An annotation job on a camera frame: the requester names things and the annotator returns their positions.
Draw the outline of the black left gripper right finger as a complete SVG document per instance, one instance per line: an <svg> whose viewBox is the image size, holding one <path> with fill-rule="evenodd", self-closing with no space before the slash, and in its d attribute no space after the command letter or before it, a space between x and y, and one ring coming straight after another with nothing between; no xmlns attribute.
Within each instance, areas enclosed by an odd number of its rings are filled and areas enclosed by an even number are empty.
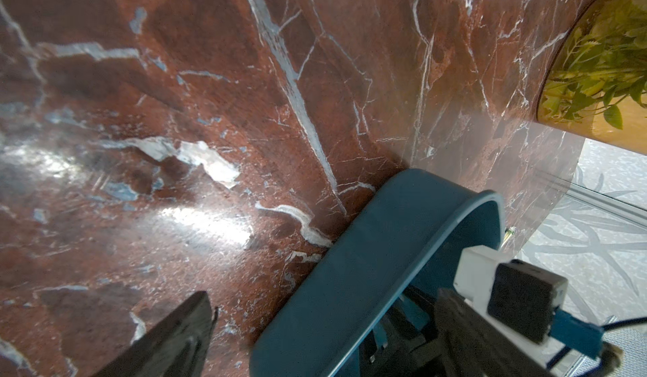
<svg viewBox="0 0 647 377"><path fill-rule="evenodd" d="M451 289L439 289L435 321L447 376L550 376Z"/></svg>

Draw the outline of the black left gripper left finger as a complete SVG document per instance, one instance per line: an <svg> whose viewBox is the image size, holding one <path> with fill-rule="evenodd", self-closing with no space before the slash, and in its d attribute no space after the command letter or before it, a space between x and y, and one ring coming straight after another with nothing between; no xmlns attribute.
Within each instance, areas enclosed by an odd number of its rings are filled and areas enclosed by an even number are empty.
<svg viewBox="0 0 647 377"><path fill-rule="evenodd" d="M200 376L217 323L206 291L197 291L97 376Z"/></svg>

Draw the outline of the teal plastic storage box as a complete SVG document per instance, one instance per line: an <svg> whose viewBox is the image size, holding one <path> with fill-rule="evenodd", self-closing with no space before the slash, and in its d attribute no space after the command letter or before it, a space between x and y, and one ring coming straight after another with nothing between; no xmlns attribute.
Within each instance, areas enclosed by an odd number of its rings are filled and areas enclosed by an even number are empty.
<svg viewBox="0 0 647 377"><path fill-rule="evenodd" d="M499 193L419 169L388 180L255 343L253 376L333 376L402 292L451 289L464 249L500 247Z"/></svg>

